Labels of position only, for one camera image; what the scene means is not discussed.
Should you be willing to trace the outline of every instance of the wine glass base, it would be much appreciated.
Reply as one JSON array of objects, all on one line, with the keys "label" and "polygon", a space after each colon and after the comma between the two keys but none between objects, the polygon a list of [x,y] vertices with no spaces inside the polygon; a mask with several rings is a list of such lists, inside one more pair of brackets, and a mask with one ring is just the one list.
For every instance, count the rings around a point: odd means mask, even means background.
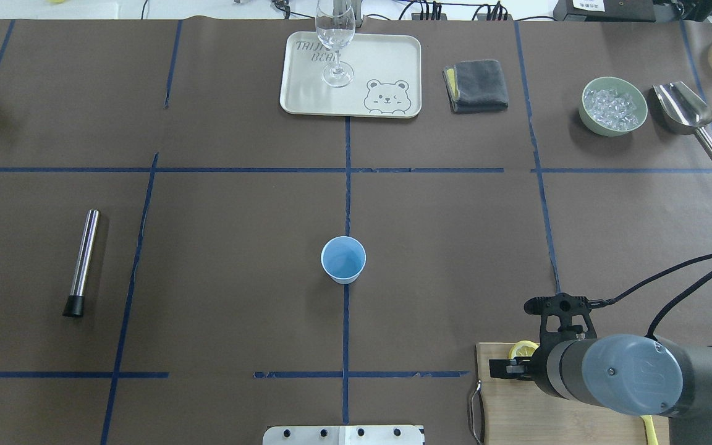
[{"label": "wine glass base", "polygon": [[331,62],[323,67],[323,82],[334,88],[342,88],[353,82],[354,68],[351,65],[340,62],[339,72],[337,72],[336,67],[336,62]]}]

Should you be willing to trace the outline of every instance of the metal scoop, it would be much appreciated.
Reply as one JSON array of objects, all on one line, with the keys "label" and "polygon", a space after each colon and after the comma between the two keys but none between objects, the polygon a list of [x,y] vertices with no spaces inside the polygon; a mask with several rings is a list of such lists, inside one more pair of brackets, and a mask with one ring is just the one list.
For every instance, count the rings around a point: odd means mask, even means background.
[{"label": "metal scoop", "polygon": [[712,138],[705,129],[712,122],[710,107],[683,82],[653,85],[653,89],[669,129],[679,135],[695,135],[712,160]]}]

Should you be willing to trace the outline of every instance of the bowl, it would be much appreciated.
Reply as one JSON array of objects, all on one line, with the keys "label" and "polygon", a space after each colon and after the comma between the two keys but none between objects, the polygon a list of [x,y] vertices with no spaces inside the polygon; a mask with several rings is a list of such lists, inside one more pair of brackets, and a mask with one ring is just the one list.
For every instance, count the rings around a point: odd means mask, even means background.
[{"label": "bowl", "polygon": [[[594,119],[590,113],[587,113],[587,110],[585,109],[584,94],[588,90],[616,90],[619,96],[626,93],[630,95],[631,101],[633,101],[636,105],[636,110],[633,110],[632,113],[636,117],[638,125],[635,127],[629,127],[627,130],[615,130],[602,124],[601,122],[596,121],[596,119]],[[578,115],[581,116],[582,122],[588,129],[602,136],[625,135],[625,133],[633,132],[633,130],[641,127],[647,120],[647,102],[645,101],[645,97],[642,96],[642,93],[638,90],[638,88],[621,78],[604,77],[591,80],[590,83],[584,87],[584,90],[582,90],[582,97],[579,99],[578,103]]]}]

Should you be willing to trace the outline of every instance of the bear face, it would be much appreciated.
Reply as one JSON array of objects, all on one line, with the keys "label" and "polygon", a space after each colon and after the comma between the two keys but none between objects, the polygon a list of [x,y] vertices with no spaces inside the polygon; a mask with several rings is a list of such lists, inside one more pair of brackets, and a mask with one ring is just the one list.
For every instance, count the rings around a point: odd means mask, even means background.
[{"label": "bear face", "polygon": [[364,107],[370,113],[405,114],[410,109],[408,82],[399,80],[395,83],[381,83],[376,79],[367,82]]}]

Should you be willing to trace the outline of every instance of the wooden cutting board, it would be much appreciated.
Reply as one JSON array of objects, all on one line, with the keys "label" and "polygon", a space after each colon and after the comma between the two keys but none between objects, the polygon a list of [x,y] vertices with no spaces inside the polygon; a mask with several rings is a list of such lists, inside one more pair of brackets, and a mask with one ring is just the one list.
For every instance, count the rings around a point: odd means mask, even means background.
[{"label": "wooden cutting board", "polygon": [[[511,343],[477,344],[477,371],[483,382],[483,414],[487,430],[484,443],[647,445],[641,417],[551,397],[540,391],[534,382],[491,378],[488,359],[507,358],[511,347]],[[655,416],[653,423],[658,443],[669,445],[669,419]]]}]

